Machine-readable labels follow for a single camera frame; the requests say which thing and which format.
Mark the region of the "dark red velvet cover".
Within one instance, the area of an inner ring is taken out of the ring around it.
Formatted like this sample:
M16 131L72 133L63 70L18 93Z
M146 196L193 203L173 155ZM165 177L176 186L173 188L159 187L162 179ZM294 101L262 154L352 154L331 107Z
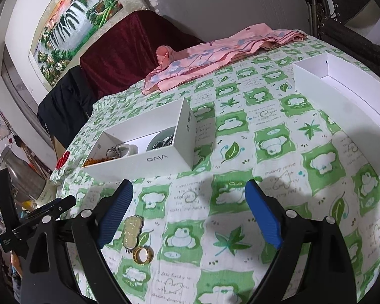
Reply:
M175 51L202 41L149 10L133 12L112 26L80 57L80 67L96 100L127 90L158 66L156 50Z

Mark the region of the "white vivo jewelry box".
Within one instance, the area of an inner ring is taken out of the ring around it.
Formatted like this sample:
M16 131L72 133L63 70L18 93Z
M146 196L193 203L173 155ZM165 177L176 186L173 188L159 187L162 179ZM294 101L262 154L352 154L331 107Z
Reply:
M170 146L147 151L164 129L175 127ZM186 100L176 100L105 129L84 162L83 170L104 182L150 178L190 171L196 142L196 117ZM136 155L119 158L116 146L133 144Z

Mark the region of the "green white patterned bedsheet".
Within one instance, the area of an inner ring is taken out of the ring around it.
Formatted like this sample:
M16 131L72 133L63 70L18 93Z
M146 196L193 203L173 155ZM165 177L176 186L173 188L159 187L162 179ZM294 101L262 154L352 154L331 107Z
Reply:
M69 211L94 207L115 186L89 176L83 162L101 133L185 98L197 119L194 168L134 180L129 214L144 219L140 245L154 259L137 264L120 234L103 255L133 303L246 303L275 249L265 243L244 197L254 179L304 218L332 216L349 250L359 298L380 273L380 174L327 113L294 86L292 64L322 53L355 59L309 37L261 52L166 93L138 82L99 100L52 175Z

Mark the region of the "white box lid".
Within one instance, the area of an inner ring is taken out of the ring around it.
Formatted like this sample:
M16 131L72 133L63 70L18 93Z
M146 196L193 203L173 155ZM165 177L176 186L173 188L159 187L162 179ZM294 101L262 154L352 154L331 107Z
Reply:
M355 143L380 175L380 81L330 53L293 64L294 82Z

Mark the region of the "pink floral cloth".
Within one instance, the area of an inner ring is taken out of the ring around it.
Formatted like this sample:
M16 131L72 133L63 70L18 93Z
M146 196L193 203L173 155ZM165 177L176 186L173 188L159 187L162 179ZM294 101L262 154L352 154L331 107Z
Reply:
M158 66L144 80L142 94L166 92L213 73L234 61L308 37L301 30L273 30L265 23L248 26L236 34L175 51L168 45L156 50Z

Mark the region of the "red handled scissors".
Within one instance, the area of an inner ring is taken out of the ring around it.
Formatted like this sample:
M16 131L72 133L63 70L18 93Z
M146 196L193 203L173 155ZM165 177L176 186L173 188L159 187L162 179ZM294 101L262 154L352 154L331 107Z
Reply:
M65 151L63 155L58 159L57 164L56 164L56 169L62 168L67 162L69 156L70 156L70 152Z

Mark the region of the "black garment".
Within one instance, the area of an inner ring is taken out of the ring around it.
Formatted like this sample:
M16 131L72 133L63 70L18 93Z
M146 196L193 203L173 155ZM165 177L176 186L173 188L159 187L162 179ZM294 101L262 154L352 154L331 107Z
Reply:
M67 148L89 120L96 101L81 67L75 66L40 102L37 118L46 131Z

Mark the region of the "waterfall landscape painting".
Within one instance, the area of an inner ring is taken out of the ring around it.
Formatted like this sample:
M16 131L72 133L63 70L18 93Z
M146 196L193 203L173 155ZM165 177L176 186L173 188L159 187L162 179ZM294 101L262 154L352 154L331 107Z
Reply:
M51 0L32 40L29 61L50 91L83 53L145 0Z

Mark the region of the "pale jade pendant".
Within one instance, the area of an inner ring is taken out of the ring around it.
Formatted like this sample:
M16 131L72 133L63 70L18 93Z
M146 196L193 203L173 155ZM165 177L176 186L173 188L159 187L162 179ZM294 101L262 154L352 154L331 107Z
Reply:
M144 225L142 216L129 216L123 223L123 247L129 251L136 248Z

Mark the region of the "black folding chair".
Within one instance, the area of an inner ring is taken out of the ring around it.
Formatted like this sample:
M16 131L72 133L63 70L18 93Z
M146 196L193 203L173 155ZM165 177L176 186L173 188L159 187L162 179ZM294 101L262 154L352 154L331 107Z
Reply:
M380 77L380 0L306 0L310 34Z

